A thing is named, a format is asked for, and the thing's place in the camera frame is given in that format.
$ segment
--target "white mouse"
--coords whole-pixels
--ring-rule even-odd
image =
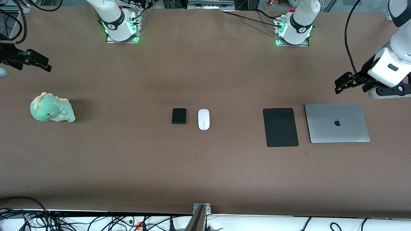
[[[207,109],[199,110],[199,129],[207,130],[210,128],[210,112]]]

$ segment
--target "green dinosaur plush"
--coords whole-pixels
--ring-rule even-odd
[[[30,112],[34,119],[44,122],[49,120],[73,122],[76,119],[68,99],[59,98],[46,92],[43,92],[31,102]]]

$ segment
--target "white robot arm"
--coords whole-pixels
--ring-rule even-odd
[[[86,0],[100,15],[106,33],[115,41],[125,41],[134,35],[136,14],[120,8],[115,0]]]
[[[289,44],[297,45],[309,37],[313,28],[312,23],[321,10],[318,0],[300,0],[295,12],[288,12],[286,26],[278,34]]]
[[[389,0],[388,11],[399,27],[391,39],[362,67],[358,75],[347,72],[335,81],[335,93],[363,85],[373,99],[411,96],[411,0]]]

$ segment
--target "silver laptop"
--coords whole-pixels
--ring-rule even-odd
[[[306,104],[311,143],[369,142],[361,104]]]

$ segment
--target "table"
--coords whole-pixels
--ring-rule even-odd
[[[298,48],[219,10],[155,9],[130,45],[104,43],[89,5],[32,9],[18,47],[53,68],[9,68],[1,80],[0,195],[48,209],[187,213],[210,203],[219,213],[411,217],[411,99],[334,93],[351,71],[346,17],[319,14],[310,47]],[[354,14],[357,69],[396,30],[384,14]],[[36,121],[29,105],[41,92],[70,99],[76,122]],[[303,104],[313,103],[362,104],[371,142],[311,144]],[[171,124],[175,107],[188,109],[187,125]],[[298,147],[266,146],[262,110],[275,107],[294,109]]]

